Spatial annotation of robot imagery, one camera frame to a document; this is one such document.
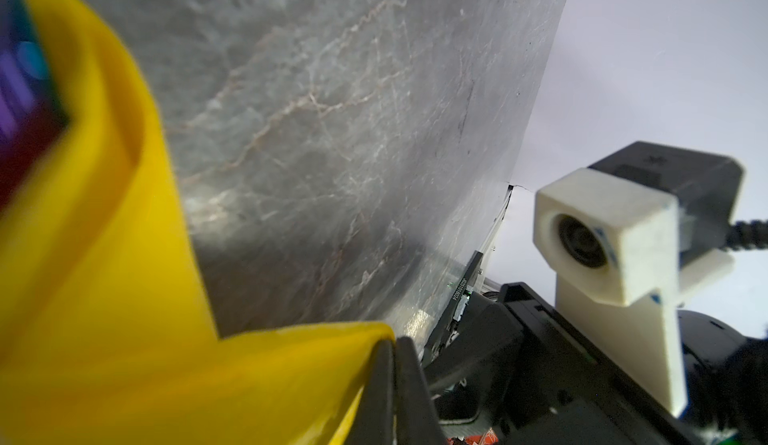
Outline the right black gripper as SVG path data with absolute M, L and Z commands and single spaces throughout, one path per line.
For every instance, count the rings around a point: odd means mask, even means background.
M 523 282 L 470 301 L 455 340 L 424 367 L 447 435 L 502 444 L 698 444 L 668 412 Z M 395 360 L 379 341 L 345 445 L 391 445 Z

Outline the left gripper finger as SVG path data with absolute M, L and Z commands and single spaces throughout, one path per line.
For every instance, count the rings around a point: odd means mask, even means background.
M 395 343 L 396 441 L 399 445 L 448 443 L 427 388 L 415 344 L 410 337 Z

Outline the yellow paper napkin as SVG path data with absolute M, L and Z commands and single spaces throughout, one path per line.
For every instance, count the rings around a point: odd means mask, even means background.
M 5 444 L 340 444 L 381 322 L 221 338 L 151 92 L 82 0 L 25 0 L 69 122 L 1 206 Z

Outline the purple black knife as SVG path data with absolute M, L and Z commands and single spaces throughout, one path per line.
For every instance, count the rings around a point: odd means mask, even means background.
M 1 206 L 67 127 L 25 0 L 1 0 Z

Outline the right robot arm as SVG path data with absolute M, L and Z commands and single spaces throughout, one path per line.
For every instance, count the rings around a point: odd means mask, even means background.
M 667 411 L 524 283 L 470 299 L 424 369 L 448 435 L 503 444 L 763 444 L 767 343 L 678 314 L 688 402 Z

